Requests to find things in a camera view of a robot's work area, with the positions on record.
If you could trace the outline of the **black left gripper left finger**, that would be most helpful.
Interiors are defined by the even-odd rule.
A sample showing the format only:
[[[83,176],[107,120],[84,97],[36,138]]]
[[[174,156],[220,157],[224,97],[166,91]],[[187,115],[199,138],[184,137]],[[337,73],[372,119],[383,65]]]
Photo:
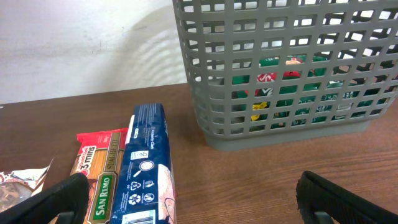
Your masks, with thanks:
[[[51,188],[1,213],[2,224],[82,224],[89,199],[89,182],[82,173],[71,175]]]

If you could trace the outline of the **grey plastic basket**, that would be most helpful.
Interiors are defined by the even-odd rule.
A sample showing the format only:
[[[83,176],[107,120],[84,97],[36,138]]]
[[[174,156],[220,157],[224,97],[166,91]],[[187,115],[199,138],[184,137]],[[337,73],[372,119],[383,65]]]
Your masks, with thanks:
[[[330,66],[397,63],[396,0],[174,0],[175,20],[194,110],[206,142],[223,151],[365,130],[374,118],[249,132],[232,123],[236,90],[258,74],[281,80],[287,57],[322,55]]]

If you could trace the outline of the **green coffee mix bag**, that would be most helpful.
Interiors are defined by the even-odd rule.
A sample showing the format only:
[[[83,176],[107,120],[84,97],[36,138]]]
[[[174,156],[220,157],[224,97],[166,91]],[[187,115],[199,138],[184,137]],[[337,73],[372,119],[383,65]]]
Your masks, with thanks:
[[[397,96],[396,61],[335,66],[330,61],[292,55],[281,80],[276,72],[258,74],[255,89],[232,92],[231,122],[248,122],[249,132],[257,132],[374,118]]]

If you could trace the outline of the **blue pasta packet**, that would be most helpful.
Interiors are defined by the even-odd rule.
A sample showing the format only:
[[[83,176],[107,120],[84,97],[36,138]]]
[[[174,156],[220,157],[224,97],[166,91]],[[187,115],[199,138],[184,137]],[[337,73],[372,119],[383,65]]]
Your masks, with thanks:
[[[131,117],[110,223],[177,224],[164,107],[138,105]]]

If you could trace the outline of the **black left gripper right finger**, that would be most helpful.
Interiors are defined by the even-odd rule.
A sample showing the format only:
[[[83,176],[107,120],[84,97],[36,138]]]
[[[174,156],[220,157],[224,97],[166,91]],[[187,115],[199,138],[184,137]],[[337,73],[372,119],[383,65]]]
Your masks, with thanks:
[[[397,223],[397,214],[306,170],[296,186],[298,210],[305,224]]]

